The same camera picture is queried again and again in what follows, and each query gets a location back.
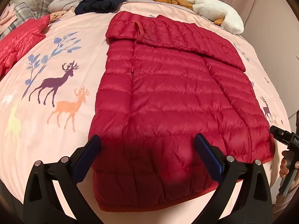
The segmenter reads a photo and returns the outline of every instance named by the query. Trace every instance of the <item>red jacket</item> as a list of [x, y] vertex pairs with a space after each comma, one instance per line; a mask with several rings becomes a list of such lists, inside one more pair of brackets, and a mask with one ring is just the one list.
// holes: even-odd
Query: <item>red jacket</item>
[[238, 161], [269, 161], [275, 145], [232, 44], [195, 24], [120, 12], [89, 137], [102, 139], [94, 193], [103, 210], [144, 211], [216, 188], [194, 149], [203, 133]]
[[41, 31], [49, 24], [50, 15], [29, 19], [0, 40], [0, 78], [31, 48], [46, 38]]

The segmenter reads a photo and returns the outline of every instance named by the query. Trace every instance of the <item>handheld device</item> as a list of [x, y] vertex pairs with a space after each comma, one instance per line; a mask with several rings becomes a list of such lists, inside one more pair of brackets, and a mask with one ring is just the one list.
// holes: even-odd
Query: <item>handheld device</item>
[[270, 127], [270, 133], [273, 134], [276, 140], [287, 145], [289, 149], [285, 154], [289, 173], [281, 180], [279, 188], [279, 192], [286, 196], [298, 172], [298, 170], [295, 169], [295, 163], [299, 161], [299, 136], [294, 132], [290, 133], [274, 125]]

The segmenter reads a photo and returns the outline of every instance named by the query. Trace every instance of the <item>pink bedsheet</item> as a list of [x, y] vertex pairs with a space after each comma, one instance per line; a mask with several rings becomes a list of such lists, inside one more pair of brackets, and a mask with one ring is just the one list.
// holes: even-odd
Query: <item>pink bedsheet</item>
[[[173, 20], [195, 23], [229, 40], [239, 52], [246, 67], [245, 73], [253, 84], [260, 107], [270, 125], [290, 131], [287, 114], [277, 91], [255, 50], [243, 38], [224, 31], [194, 13], [163, 4], [127, 2], [119, 11], [150, 17], [161, 14]], [[0, 178], [21, 202], [28, 175], [36, 160], [44, 163], [58, 161], [64, 155], [71, 155], [87, 141], [95, 113], [95, 96], [105, 71], [109, 47], [105, 32], [114, 15], [87, 13], [74, 16], [68, 12], [51, 25], [47, 37], [32, 48], [0, 82]], [[278, 143], [274, 160], [264, 164], [270, 185], [278, 177], [284, 149]], [[55, 186], [64, 210], [73, 216], [59, 186]], [[107, 213], [99, 210], [93, 197], [92, 170], [78, 186], [106, 224], [192, 223], [213, 194], [210, 192], [160, 211]], [[222, 216], [232, 210], [240, 186], [241, 183], [236, 185]]]

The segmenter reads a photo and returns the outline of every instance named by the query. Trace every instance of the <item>jacket sleeve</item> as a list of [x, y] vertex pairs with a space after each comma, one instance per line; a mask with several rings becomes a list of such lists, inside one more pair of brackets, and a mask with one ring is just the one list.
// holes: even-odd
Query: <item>jacket sleeve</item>
[[283, 196], [282, 194], [278, 193], [276, 196], [276, 203], [273, 205], [273, 220], [276, 220], [277, 217], [284, 211], [284, 209], [287, 207], [293, 196], [295, 195], [297, 189], [297, 185], [290, 193], [288, 193], [286, 196]]

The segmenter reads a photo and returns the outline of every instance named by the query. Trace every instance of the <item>yellow deer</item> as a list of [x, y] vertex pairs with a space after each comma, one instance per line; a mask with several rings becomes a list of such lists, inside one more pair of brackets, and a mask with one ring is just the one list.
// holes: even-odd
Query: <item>yellow deer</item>
[[273, 113], [273, 123], [277, 126], [276, 115]]
[[15, 141], [15, 139], [17, 139], [17, 143], [19, 143], [19, 134], [20, 134], [20, 131], [22, 128], [22, 123], [18, 118], [15, 117], [17, 108], [18, 108], [17, 104], [15, 104], [11, 108], [5, 135], [7, 135], [7, 138], [9, 138], [10, 133], [12, 133], [13, 141]]

